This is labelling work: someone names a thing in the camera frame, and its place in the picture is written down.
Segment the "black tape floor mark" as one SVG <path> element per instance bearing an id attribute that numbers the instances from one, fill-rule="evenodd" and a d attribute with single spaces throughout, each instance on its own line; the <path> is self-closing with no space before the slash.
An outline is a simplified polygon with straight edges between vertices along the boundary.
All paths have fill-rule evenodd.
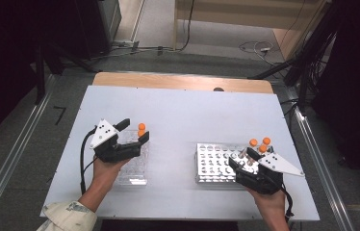
<path id="1" fill-rule="evenodd" d="M 57 121 L 55 123 L 55 125 L 58 125 L 60 123 L 61 119 L 63 118 L 67 107 L 53 106 L 53 109 L 61 111 L 60 114 L 59 114 L 59 117 L 58 117 L 58 119 L 57 119 Z"/>

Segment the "perforated metal tube rack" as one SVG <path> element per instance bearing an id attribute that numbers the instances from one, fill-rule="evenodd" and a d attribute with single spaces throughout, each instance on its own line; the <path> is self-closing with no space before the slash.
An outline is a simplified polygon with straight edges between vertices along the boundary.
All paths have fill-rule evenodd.
<path id="1" fill-rule="evenodd" d="M 199 184 L 231 183 L 236 173 L 229 160 L 244 171 L 256 175 L 259 164 L 246 153 L 246 145 L 235 143 L 198 143 L 195 153 L 195 182 Z"/>

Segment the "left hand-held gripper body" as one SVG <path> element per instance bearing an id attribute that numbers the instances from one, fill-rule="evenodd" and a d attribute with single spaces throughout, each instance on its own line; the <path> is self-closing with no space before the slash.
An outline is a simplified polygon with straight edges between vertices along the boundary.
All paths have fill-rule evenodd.
<path id="1" fill-rule="evenodd" d="M 139 141 L 119 143 L 119 133 L 106 119 L 99 121 L 90 142 L 90 149 L 102 162 L 117 163 L 141 155 L 142 144 Z"/>

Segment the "cream shirt sleeve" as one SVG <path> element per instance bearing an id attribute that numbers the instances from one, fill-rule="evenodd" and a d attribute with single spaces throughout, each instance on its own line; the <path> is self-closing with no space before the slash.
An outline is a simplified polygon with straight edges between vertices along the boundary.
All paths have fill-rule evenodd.
<path id="1" fill-rule="evenodd" d="M 97 215 L 80 202 L 47 204 L 42 208 L 46 221 L 37 231 L 92 231 Z"/>

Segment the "person's left hand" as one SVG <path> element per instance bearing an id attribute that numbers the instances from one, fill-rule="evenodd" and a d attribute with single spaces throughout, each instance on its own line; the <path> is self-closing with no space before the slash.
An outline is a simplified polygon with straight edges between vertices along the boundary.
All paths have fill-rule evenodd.
<path id="1" fill-rule="evenodd" d="M 105 163 L 99 159 L 93 162 L 93 176 L 90 187 L 100 192 L 108 192 L 117 179 L 120 170 L 129 159 L 117 163 Z"/>

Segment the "aluminium floor rail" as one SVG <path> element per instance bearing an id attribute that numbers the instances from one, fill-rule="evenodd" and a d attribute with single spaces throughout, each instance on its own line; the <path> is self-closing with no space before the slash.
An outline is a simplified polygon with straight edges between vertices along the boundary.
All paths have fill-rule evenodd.
<path id="1" fill-rule="evenodd" d="M 323 188 L 329 208 L 335 218 L 340 231 L 355 231 L 353 222 L 349 216 L 346 205 L 339 193 L 333 176 L 326 165 L 325 159 L 313 134 L 309 120 L 299 110 L 298 96 L 294 88 L 285 88 L 286 96 L 291 102 L 291 110 L 288 112 L 289 130 L 295 144 L 297 139 L 303 139 L 306 146 L 307 156 L 312 160 L 313 166 Z"/>
<path id="2" fill-rule="evenodd" d="M 24 123 L 21 132 L 17 136 L 17 139 L 13 143 L 12 149 L 10 150 L 7 158 L 5 159 L 4 164 L 0 168 L 0 197 L 2 196 L 9 180 L 13 175 L 23 152 L 30 140 L 32 134 L 34 133 L 37 124 L 43 114 L 48 101 L 53 93 L 54 87 L 57 84 L 57 76 L 50 74 L 45 82 L 46 93 L 40 100 L 40 102 L 34 106 L 33 110 L 30 112 L 28 119 Z"/>

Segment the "light wooden cabinet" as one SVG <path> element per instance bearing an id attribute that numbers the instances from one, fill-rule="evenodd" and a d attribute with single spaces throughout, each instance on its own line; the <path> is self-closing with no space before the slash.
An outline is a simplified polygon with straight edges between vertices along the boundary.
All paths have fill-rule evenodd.
<path id="1" fill-rule="evenodd" d="M 173 47 L 177 22 L 202 22 L 272 28 L 285 60 L 294 56 L 319 24 L 329 0 L 174 0 Z"/>

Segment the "person's right hand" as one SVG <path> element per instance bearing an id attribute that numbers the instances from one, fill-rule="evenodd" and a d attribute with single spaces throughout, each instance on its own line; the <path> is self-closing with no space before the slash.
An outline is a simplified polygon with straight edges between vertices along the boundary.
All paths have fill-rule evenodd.
<path id="1" fill-rule="evenodd" d="M 253 196 L 259 209 L 283 210 L 285 208 L 285 194 L 282 191 L 274 194 L 260 194 L 252 189 L 246 190 Z"/>

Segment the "dark cabinet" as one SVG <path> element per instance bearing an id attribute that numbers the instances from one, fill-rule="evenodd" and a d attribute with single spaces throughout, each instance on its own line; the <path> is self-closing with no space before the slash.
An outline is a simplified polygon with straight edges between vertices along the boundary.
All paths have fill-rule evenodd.
<path id="1" fill-rule="evenodd" d="M 83 31 L 84 57 L 108 54 L 121 21 L 118 0 L 74 0 Z"/>

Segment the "clear plastic tube rack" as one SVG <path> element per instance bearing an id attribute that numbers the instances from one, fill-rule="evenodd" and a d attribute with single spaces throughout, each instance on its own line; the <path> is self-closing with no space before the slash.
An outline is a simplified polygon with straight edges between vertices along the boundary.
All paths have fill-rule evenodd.
<path id="1" fill-rule="evenodd" d="M 138 140 L 139 130 L 126 130 L 119 134 L 118 142 L 126 144 Z M 120 186 L 145 186 L 147 184 L 146 169 L 148 163 L 149 142 L 141 146 L 141 155 L 132 158 L 122 167 L 116 179 Z"/>

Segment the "black metal stand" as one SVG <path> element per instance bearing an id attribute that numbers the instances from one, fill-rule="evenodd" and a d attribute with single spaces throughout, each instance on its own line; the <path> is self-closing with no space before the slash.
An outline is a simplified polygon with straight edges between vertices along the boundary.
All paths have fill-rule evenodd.
<path id="1" fill-rule="evenodd" d="M 265 72 L 248 77 L 248 80 L 265 80 L 272 74 L 288 68 L 288 73 L 283 77 L 283 82 L 286 87 L 293 87 L 299 83 L 298 103 L 296 105 L 306 116 L 306 94 L 314 68 L 324 55 L 327 46 L 336 37 L 340 26 L 345 21 L 346 14 L 357 1 L 332 0 L 327 12 L 298 53 L 282 64 L 277 64 Z"/>

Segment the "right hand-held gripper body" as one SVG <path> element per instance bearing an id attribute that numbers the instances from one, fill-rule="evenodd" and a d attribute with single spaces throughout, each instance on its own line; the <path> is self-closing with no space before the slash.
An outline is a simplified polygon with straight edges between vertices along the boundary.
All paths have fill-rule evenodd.
<path id="1" fill-rule="evenodd" d="M 260 154 L 258 161 L 244 157 L 237 163 L 241 169 L 235 172 L 235 181 L 260 194 L 274 194 L 282 189 L 283 174 L 304 176 L 304 172 L 284 159 L 281 155 L 271 152 Z"/>

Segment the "dark curtain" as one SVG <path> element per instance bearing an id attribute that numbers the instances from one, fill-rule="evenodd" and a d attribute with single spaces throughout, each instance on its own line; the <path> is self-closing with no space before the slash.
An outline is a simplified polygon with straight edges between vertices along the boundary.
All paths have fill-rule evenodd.
<path id="1" fill-rule="evenodd" d="M 69 14 L 70 0 L 0 0 L 0 124 L 34 88 L 31 63 L 41 54 L 54 72 L 61 68 L 54 48 Z"/>
<path id="2" fill-rule="evenodd" d="M 334 5 L 327 27 L 336 38 L 312 107 L 339 137 L 347 162 L 360 168 L 360 0 Z"/>

